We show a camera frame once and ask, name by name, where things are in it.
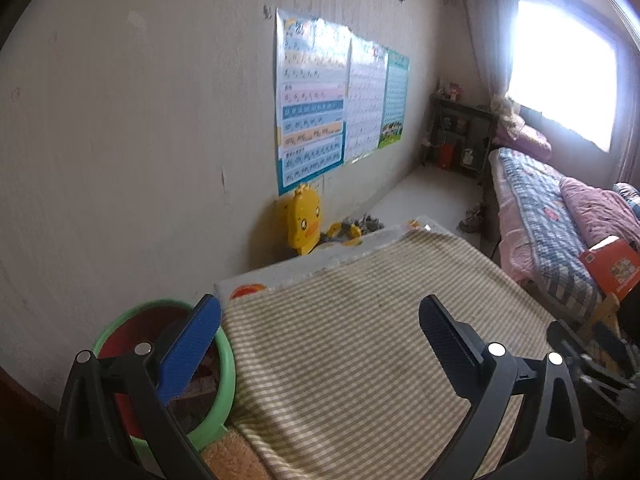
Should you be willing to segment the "green red trash bin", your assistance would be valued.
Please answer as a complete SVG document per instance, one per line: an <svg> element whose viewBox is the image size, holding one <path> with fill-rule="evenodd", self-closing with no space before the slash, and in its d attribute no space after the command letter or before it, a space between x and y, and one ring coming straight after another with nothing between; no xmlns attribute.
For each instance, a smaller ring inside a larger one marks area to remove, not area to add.
<svg viewBox="0 0 640 480"><path fill-rule="evenodd" d="M199 451L228 434L235 395L234 355L221 320L220 302L212 295L196 306L153 300L119 315L93 346L94 354L105 359L150 344L156 353L151 372L156 392Z"/></svg>

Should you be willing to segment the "wooden chair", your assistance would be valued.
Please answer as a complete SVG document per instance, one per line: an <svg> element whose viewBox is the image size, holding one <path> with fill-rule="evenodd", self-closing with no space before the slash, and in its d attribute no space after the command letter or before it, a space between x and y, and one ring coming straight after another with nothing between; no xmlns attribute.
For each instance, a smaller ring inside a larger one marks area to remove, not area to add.
<svg viewBox="0 0 640 480"><path fill-rule="evenodd" d="M620 300L614 292L610 292L593 309L590 317L578 328L577 337L582 344L589 348L593 341L594 329L598 323L607 328L616 338L620 338L620 326L617 321L617 311L620 310Z"/></svg>

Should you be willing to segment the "pink quilt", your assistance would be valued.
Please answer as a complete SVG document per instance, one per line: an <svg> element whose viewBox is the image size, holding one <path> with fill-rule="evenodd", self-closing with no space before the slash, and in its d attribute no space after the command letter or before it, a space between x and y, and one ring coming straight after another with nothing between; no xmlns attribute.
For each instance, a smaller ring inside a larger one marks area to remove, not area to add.
<svg viewBox="0 0 640 480"><path fill-rule="evenodd" d="M562 177L560 192L588 247L617 236L639 250L639 220L622 196L571 177Z"/></svg>

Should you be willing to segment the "plaid blue pillow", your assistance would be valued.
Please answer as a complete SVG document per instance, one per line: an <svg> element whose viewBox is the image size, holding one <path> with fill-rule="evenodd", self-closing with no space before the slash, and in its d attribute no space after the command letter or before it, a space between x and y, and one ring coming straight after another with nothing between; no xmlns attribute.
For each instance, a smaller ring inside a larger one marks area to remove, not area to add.
<svg viewBox="0 0 640 480"><path fill-rule="evenodd" d="M617 182L613 185L613 191L623 197L634 215L640 219L640 193L630 183Z"/></svg>

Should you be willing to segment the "brown shoe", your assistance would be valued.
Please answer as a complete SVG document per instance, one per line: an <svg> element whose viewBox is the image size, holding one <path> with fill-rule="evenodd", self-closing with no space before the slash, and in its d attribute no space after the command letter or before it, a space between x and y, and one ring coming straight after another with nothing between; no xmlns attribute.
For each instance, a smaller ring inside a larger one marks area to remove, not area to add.
<svg viewBox="0 0 640 480"><path fill-rule="evenodd" d="M469 234L479 233L483 227L485 209L486 205L483 203L474 205L459 222L458 229Z"/></svg>

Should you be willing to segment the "checkered beige tablecloth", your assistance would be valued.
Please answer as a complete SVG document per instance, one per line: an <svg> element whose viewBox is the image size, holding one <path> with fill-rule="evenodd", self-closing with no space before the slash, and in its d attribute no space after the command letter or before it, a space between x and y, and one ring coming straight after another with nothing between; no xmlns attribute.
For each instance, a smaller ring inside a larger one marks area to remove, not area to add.
<svg viewBox="0 0 640 480"><path fill-rule="evenodd" d="M536 300L462 238L427 230L230 302L232 422L276 478L427 473L469 407L420 329L427 295L516 356L549 350Z"/></svg>

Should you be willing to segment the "folded purple blanket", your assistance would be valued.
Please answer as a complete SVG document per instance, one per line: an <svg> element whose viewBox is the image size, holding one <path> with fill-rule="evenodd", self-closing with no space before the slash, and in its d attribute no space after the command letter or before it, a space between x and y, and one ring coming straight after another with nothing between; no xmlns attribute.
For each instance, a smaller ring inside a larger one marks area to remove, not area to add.
<svg viewBox="0 0 640 480"><path fill-rule="evenodd" d="M492 144L499 148L512 148L541 162L548 162L552 157L552 146L548 139L529 125L513 130L500 122Z"/></svg>

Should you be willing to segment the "yellow duck toy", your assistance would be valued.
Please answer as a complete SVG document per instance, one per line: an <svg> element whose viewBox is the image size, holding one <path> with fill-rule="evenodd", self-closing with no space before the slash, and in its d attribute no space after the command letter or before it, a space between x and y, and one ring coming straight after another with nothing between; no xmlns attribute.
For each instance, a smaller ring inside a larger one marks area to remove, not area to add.
<svg viewBox="0 0 640 480"><path fill-rule="evenodd" d="M309 184L299 185L288 201L288 246L300 256L308 255L319 244L321 237L321 200Z"/></svg>

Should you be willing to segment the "red container on shelf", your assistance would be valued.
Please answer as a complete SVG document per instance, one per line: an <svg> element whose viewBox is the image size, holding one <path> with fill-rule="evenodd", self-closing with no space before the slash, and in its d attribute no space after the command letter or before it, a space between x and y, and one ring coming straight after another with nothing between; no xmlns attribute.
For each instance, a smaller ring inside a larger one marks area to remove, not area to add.
<svg viewBox="0 0 640 480"><path fill-rule="evenodd" d="M442 169L450 170L454 161L454 144L445 143L438 149L437 166Z"/></svg>

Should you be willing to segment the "dark shelf unit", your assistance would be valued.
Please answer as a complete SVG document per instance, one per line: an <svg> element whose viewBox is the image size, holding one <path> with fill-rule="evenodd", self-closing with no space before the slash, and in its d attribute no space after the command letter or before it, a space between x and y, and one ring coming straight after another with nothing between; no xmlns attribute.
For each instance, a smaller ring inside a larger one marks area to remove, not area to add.
<svg viewBox="0 0 640 480"><path fill-rule="evenodd" d="M486 107L460 103L439 94L430 96L430 104L433 115L423 144L422 162L437 166L438 149L445 143L454 144L454 161L448 171L482 180L497 117Z"/></svg>

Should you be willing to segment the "teal number poster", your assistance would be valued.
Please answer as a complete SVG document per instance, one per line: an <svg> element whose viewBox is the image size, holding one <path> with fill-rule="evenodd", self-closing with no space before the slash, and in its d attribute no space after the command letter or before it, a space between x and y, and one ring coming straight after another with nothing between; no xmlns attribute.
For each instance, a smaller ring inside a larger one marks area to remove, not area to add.
<svg viewBox="0 0 640 480"><path fill-rule="evenodd" d="M378 148L398 142L404 131L407 106L409 67L408 56L388 50L383 116Z"/></svg>

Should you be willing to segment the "white chart poster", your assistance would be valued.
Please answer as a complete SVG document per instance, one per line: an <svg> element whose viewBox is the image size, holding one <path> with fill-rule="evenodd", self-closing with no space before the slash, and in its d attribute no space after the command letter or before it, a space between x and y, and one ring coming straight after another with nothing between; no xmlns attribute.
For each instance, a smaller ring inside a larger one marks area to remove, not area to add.
<svg viewBox="0 0 640 480"><path fill-rule="evenodd" d="M352 36L348 74L345 162L375 151L380 140L387 75L387 50Z"/></svg>

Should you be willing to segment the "pinyin alphabet poster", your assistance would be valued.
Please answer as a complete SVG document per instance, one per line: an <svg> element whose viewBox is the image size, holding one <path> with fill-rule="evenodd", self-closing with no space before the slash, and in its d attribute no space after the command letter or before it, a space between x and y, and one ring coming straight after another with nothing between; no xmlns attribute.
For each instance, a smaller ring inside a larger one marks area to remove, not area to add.
<svg viewBox="0 0 640 480"><path fill-rule="evenodd" d="M276 14L276 133L281 195L344 162L352 33L322 18Z"/></svg>

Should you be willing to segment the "purple curtain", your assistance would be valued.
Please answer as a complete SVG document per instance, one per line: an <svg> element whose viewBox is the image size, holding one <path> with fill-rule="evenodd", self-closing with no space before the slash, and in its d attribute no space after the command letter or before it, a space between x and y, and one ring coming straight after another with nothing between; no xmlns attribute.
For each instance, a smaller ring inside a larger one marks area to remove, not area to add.
<svg viewBox="0 0 640 480"><path fill-rule="evenodd" d="M488 96L506 96L512 74L512 29L518 0L463 0L480 82Z"/></svg>

